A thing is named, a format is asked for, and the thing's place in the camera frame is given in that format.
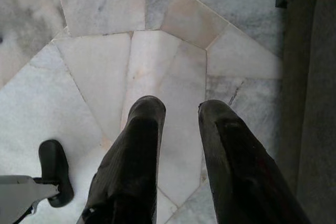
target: marble floor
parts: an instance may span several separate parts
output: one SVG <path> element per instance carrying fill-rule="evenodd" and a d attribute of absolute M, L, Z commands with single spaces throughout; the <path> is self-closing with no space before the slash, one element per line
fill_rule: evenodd
<path fill-rule="evenodd" d="M 132 103 L 166 105 L 157 224 L 216 223 L 198 105 L 229 104 L 276 160 L 283 10 L 275 0 L 0 0 L 0 175 L 64 146 L 75 191 L 22 223 L 76 223 Z"/>

